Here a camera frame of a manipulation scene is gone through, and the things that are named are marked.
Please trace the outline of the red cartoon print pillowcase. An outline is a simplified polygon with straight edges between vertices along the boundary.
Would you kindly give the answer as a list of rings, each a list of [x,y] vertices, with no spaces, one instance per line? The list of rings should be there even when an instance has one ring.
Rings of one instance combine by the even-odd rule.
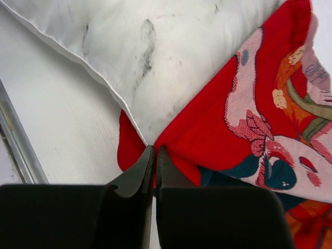
[[[297,248],[331,248],[330,75],[313,49],[310,1],[281,1],[152,143],[198,186],[275,191]],[[146,143],[123,110],[117,160]]]

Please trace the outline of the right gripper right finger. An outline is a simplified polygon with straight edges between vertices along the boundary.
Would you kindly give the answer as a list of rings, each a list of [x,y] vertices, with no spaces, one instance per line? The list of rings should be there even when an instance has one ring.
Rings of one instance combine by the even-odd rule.
[[[159,149],[156,217],[161,248],[294,248],[277,196],[257,187],[197,187]]]

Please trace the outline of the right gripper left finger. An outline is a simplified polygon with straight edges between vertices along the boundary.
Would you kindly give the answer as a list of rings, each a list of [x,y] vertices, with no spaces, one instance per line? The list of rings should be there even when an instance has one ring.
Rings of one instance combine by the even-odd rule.
[[[149,248],[154,154],[105,185],[1,186],[1,248]]]

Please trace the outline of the white pillow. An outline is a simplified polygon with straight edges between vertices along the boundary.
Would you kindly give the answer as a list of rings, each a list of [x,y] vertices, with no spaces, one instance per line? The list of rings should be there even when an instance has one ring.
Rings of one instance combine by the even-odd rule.
[[[105,85],[146,144],[281,1],[1,1]]]

